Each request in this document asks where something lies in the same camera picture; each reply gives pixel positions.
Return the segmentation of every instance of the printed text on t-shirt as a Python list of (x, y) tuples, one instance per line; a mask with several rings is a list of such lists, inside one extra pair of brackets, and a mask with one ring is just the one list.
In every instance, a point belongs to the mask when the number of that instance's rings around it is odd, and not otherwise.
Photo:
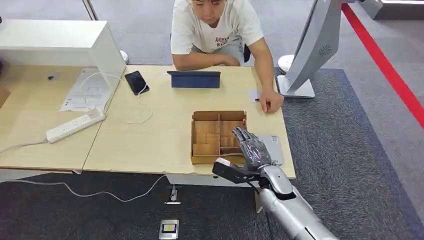
[(216, 46), (217, 47), (224, 46), (228, 42), (228, 39), (229, 38), (230, 37), (220, 37), (220, 36), (217, 36), (216, 39), (215, 39)]

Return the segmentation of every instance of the white cable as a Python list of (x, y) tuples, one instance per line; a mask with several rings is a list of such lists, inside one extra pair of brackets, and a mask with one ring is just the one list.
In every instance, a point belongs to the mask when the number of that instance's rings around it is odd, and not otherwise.
[(26, 183), (26, 184), (35, 184), (35, 185), (65, 185), (65, 187), (73, 194), (73, 195), (75, 195), (75, 196), (78, 196), (78, 197), (81, 197), (81, 198), (87, 198), (87, 197), (92, 197), (92, 196), (96, 196), (96, 195), (99, 195), (99, 194), (108, 194), (108, 195), (110, 195), (110, 196), (112, 196), (112, 197), (114, 197), (115, 199), (117, 199), (117, 200), (119, 200), (119, 201), (121, 201), (121, 202), (123, 202), (123, 203), (128, 203), (128, 202), (130, 202), (130, 201), (132, 201), (132, 200), (136, 200), (136, 199), (138, 199), (138, 198), (141, 198), (141, 197), (144, 197), (144, 196), (146, 196), (148, 193), (150, 193), (150, 191), (153, 189), (153, 187), (159, 182), (159, 180), (161, 180), (163, 177), (165, 177), (166, 175), (162, 175), (162, 176), (160, 176), (154, 183), (153, 183), (153, 185), (150, 187), (150, 189), (146, 192), (146, 193), (144, 193), (144, 194), (142, 194), (142, 195), (138, 195), (138, 196), (135, 196), (135, 197), (133, 197), (133, 198), (130, 198), (130, 199), (128, 199), (128, 200), (122, 200), (122, 199), (120, 199), (119, 197), (117, 197), (117, 196), (115, 196), (113, 193), (110, 193), (110, 192), (108, 192), (108, 191), (100, 191), (100, 192), (96, 192), (96, 193), (93, 193), (93, 194), (87, 194), (87, 195), (81, 195), (81, 194), (78, 194), (78, 193), (76, 193), (76, 192), (74, 192), (69, 186), (68, 186), (68, 184), (66, 183), (66, 182), (37, 182), (37, 181), (28, 181), (28, 180), (20, 180), (20, 179), (18, 179), (18, 180), (12, 180), (12, 179), (6, 179), (6, 180), (4, 180), (4, 179), (0, 179), (0, 181), (4, 181), (4, 182), (15, 182), (15, 183)]
[(38, 144), (45, 144), (47, 143), (47, 139), (44, 139), (42, 141), (29, 141), (29, 142), (25, 142), (25, 143), (20, 143), (20, 144), (16, 144), (13, 146), (9, 146), (6, 147), (5, 149), (0, 150), (0, 155), (3, 154), (4, 152), (14, 149), (14, 148), (20, 148), (20, 147), (25, 147), (25, 146), (30, 146), (30, 145), (38, 145)]
[[(87, 82), (87, 81), (88, 81), (91, 77), (93, 77), (93, 76), (95, 76), (95, 75), (97, 75), (97, 74), (102, 74), (102, 75), (106, 75), (106, 76), (114, 77), (114, 78), (119, 79), (119, 81), (122, 81), (120, 77), (115, 76), (115, 75), (112, 75), (112, 74), (107, 74), (107, 73), (103, 73), (103, 72), (95, 72), (95, 73), (91, 74), (89, 77), (87, 77), (87, 78), (86, 78), (84, 81), (82, 81), (82, 83), (81, 83), (81, 95), (82, 95), (82, 97), (84, 98), (85, 105), (87, 105), (87, 98), (86, 98), (86, 95), (84, 94), (83, 86), (84, 86), (84, 84), (85, 84), (85, 83), (86, 83), (86, 82)], [(109, 91), (111, 92), (110, 94), (112, 94), (112, 86), (111, 86), (110, 82), (109, 82), (109, 81), (107, 81), (107, 80), (105, 79), (105, 77), (103, 77), (103, 80), (106, 82), (107, 86), (109, 87)]]
[[(152, 76), (151, 77), (151, 79), (154, 79), (154, 78), (156, 78), (157, 76), (160, 76), (160, 75), (165, 75), (165, 74), (168, 74), (168, 73), (159, 73), (159, 74), (156, 74), (156, 75), (154, 75), (154, 76)], [(141, 101), (140, 101), (140, 95), (142, 94), (142, 92), (145, 90), (147, 88), (147, 82), (146, 82), (146, 84), (144, 85), (144, 87), (143, 87), (143, 89), (137, 94), (137, 101), (139, 102), (139, 103), (141, 103)], [(148, 106), (146, 106), (146, 105), (143, 105), (143, 107), (145, 107), (148, 111), (149, 111), (149, 113), (148, 113), (148, 116), (147, 116), (147, 118), (146, 119), (144, 119), (144, 120), (142, 120), (142, 121), (139, 121), (139, 122), (131, 122), (131, 121), (127, 121), (126, 123), (127, 124), (132, 124), (132, 125), (140, 125), (140, 124), (143, 124), (143, 123), (145, 123), (147, 120), (149, 120), (152, 116), (153, 116), (153, 111), (152, 111), (152, 109), (150, 109)]]

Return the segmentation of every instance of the wooden table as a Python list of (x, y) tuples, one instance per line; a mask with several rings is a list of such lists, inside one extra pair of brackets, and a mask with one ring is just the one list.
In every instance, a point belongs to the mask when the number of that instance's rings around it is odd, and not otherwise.
[[(52, 73), (57, 79), (48, 80)], [(0, 108), (0, 149), (41, 141), (46, 131), (82, 115), (59, 112), (80, 67), (14, 66), (2, 74), (0, 86), (10, 96)], [(25, 146), (0, 155), (0, 168), (82, 170), (100, 123), (54, 144)]]
[[(221, 71), (220, 89), (173, 89), (165, 74), (173, 66), (130, 65), (126, 73), (137, 70), (150, 86), (141, 102), (122, 78), (104, 122), (54, 144), (7, 151), (0, 155), (0, 168), (166, 173), (172, 183), (231, 186), (216, 179), (211, 165), (192, 165), (191, 118), (195, 111), (243, 110), (249, 131), (280, 137), (285, 161), (281, 168), (289, 178), (296, 177), (282, 112), (265, 114), (258, 103), (250, 102), (249, 90), (259, 87), (253, 68), (207, 69)], [(4, 72), (0, 87), (11, 94), (0, 108), (0, 148), (42, 140), (46, 130), (81, 116), (59, 112), (80, 72), (80, 67), (46, 66), (15, 66)], [(59, 73), (58, 79), (48, 80), (52, 73)], [(140, 125), (126, 123), (146, 118), (146, 107), (153, 111), (151, 119)]]
[[(220, 89), (171, 88), (171, 77), (164, 74), (168, 70), (174, 67), (127, 66), (125, 73), (140, 71), (150, 91), (143, 93), (138, 102), (126, 82), (119, 85), (84, 170), (167, 173), (170, 182), (196, 184), (204, 181), (204, 185), (214, 185), (210, 182), (220, 179), (211, 180), (212, 165), (193, 165), (190, 160), (192, 114), (195, 111), (243, 110), (247, 113), (249, 131), (279, 136), (285, 161), (281, 168), (289, 178), (296, 177), (282, 111), (265, 114), (259, 103), (250, 101), (249, 90), (260, 86), (254, 68), (208, 68), (208, 71), (221, 72)], [(126, 123), (146, 118), (147, 107), (153, 111), (148, 121), (140, 125)]]

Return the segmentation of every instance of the white power strip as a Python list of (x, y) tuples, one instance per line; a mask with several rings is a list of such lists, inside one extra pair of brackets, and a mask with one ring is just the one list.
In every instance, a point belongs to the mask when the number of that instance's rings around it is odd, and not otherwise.
[(103, 121), (105, 118), (106, 115), (103, 111), (93, 108), (87, 111), (84, 115), (45, 132), (47, 141), (49, 144), (55, 143)]

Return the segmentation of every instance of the white t-shirt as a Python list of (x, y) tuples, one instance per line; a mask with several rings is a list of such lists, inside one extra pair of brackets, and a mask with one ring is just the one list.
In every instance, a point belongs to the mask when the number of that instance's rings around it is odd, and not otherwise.
[(258, 15), (249, 0), (227, 0), (216, 28), (199, 20), (189, 4), (192, 0), (175, 0), (172, 16), (171, 52), (187, 55), (193, 45), (212, 53), (235, 38), (250, 46), (264, 37)]

